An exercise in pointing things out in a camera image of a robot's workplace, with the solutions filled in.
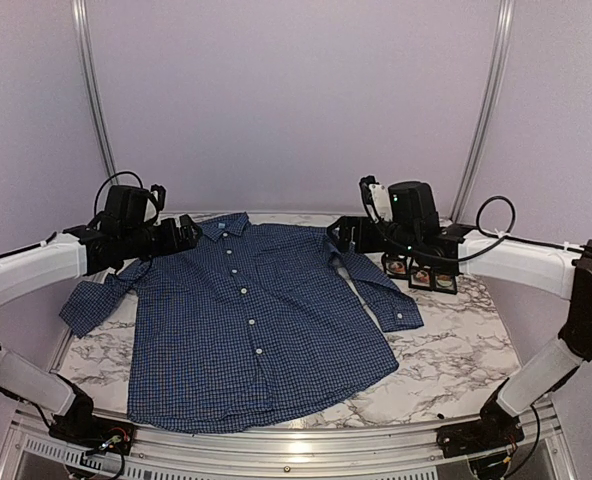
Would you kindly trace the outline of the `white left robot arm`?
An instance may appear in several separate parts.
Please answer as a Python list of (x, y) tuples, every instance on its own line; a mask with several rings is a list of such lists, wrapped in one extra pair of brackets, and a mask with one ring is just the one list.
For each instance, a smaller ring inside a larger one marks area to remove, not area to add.
[[(21, 328), (35, 326), (40, 314), (55, 311), (53, 301), (38, 305), (45, 293), (118, 270), (128, 261), (153, 261), (195, 248), (201, 228), (187, 214), (162, 218), (165, 196), (160, 185), (112, 186), (89, 222), (0, 254), (0, 317), (16, 313)], [(102, 436), (102, 423), (85, 409), (90, 402), (84, 394), (30, 360), (18, 342), (0, 339), (0, 391), (64, 416), (65, 431), (82, 445)]]

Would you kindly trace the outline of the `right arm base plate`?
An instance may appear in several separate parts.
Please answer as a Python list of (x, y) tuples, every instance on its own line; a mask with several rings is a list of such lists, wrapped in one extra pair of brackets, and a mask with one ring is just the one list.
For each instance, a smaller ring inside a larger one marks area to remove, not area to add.
[(488, 400), (478, 419), (440, 427), (436, 443), (445, 458), (453, 458), (514, 446), (524, 438), (519, 418), (505, 412), (495, 400)]

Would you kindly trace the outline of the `blue checked button shirt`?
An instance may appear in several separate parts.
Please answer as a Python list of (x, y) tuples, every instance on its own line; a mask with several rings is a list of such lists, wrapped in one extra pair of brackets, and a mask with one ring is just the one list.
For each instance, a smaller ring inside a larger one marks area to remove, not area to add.
[(321, 227), (205, 221), (191, 250), (79, 284), (61, 310), (77, 336), (137, 297), (131, 421), (232, 433), (343, 402), (398, 369), (386, 334), (423, 320), (368, 257)]

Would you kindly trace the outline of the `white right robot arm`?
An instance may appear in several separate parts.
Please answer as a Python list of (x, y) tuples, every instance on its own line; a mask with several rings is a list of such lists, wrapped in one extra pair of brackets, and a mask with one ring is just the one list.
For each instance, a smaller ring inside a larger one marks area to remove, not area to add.
[(512, 225), (492, 231), (474, 224), (441, 223), (429, 184), (391, 186), (374, 177), (359, 182), (364, 213), (342, 216), (327, 233), (341, 251), (380, 253), (423, 272), (430, 290), (459, 276), (484, 279), (500, 316), (517, 341), (520, 370), (492, 397), (471, 430), (482, 448), (510, 431), (523, 413), (592, 361), (592, 239), (581, 244), (521, 238)]

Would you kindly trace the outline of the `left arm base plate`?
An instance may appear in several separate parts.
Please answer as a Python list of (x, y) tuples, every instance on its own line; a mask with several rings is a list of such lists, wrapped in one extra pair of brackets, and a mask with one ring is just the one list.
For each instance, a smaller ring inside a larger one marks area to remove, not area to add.
[(124, 455), (132, 449), (135, 426), (129, 422), (112, 420), (92, 415), (81, 426), (71, 426), (65, 420), (56, 416), (49, 427), (49, 435), (58, 440), (88, 449), (100, 449), (100, 446), (114, 436), (120, 441), (113, 447), (108, 447), (112, 453), (121, 452)]

